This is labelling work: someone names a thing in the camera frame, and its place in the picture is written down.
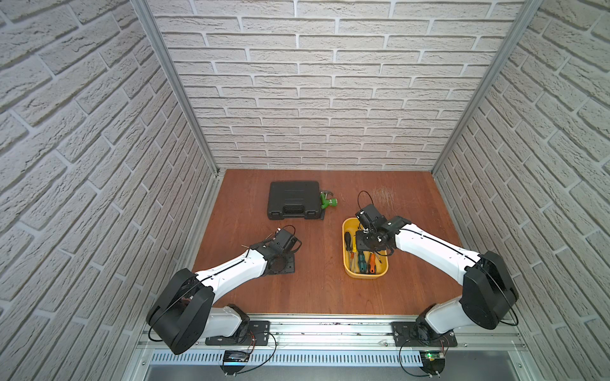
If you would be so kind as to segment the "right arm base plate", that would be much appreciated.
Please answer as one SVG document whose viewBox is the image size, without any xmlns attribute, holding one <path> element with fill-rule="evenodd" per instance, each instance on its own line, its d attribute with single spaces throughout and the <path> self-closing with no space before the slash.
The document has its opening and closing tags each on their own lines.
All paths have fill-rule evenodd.
<svg viewBox="0 0 610 381">
<path fill-rule="evenodd" d="M 443 347 L 453 348 L 458 342 L 453 331 L 435 333 L 424 323 L 417 322 L 391 322 L 392 337 L 396 347 Z"/>
</svg>

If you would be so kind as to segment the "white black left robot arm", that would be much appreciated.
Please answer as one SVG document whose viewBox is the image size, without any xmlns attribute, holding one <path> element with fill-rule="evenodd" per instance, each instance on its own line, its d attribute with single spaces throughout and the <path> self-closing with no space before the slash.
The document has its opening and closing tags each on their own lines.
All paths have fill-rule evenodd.
<svg viewBox="0 0 610 381">
<path fill-rule="evenodd" d="M 263 328 L 234 304 L 214 304 L 241 285 L 265 276 L 292 274 L 295 254 L 302 242 L 285 229 L 248 246 L 243 254 L 208 270 L 187 268 L 173 275 L 150 308 L 146 322 L 150 331 L 171 352 L 187 352 L 201 339 L 211 345 L 256 345 L 268 339 Z"/>
</svg>

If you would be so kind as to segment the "green black screwdriver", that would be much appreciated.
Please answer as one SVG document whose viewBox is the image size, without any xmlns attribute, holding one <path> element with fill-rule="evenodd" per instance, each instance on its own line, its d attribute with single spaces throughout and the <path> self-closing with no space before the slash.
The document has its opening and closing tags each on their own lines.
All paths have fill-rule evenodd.
<svg viewBox="0 0 610 381">
<path fill-rule="evenodd" d="M 368 265 L 367 265 L 367 261 L 366 261 L 364 252 L 358 253 L 358 271 L 360 274 L 368 273 Z"/>
</svg>

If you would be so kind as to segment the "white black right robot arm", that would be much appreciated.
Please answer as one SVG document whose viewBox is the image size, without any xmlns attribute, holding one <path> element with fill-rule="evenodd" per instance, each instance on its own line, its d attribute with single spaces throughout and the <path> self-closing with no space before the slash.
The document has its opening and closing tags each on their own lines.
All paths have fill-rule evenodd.
<svg viewBox="0 0 610 381">
<path fill-rule="evenodd" d="M 427 308 L 416 319 L 410 337 L 428 344 L 464 326 L 494 330 L 519 299 L 504 259 L 453 245 L 422 230 L 408 219 L 387 219 L 369 204 L 357 212 L 362 229 L 357 248 L 378 254 L 410 253 L 446 273 L 462 287 L 462 295 Z"/>
</svg>

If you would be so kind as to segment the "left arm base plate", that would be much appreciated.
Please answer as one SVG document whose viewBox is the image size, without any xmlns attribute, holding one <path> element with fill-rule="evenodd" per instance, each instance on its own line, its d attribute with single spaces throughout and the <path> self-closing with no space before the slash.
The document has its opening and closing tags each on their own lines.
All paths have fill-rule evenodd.
<svg viewBox="0 0 610 381">
<path fill-rule="evenodd" d="M 207 338 L 205 344 L 209 346 L 267 346 L 270 324 L 270 321 L 263 320 L 243 322 L 231 336 Z"/>
</svg>

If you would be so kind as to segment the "orange black long screwdriver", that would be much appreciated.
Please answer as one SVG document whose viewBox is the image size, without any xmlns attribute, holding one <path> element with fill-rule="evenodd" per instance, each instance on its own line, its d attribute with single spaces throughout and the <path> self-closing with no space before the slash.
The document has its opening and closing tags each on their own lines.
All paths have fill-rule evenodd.
<svg viewBox="0 0 610 381">
<path fill-rule="evenodd" d="M 376 254 L 372 252 L 369 254 L 368 273 L 371 275 L 376 274 Z"/>
</svg>

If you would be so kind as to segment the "black screwdriver yellow cap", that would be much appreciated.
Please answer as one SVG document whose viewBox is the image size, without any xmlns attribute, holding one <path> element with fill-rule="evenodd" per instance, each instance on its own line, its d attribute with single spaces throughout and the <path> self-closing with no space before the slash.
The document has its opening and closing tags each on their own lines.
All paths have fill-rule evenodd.
<svg viewBox="0 0 610 381">
<path fill-rule="evenodd" d="M 349 262 L 351 262 L 354 258 L 354 252 L 353 252 L 354 246 L 353 246 L 352 234 L 349 231 L 346 231 L 344 233 L 344 244 L 345 244 L 348 260 L 349 260 Z"/>
</svg>

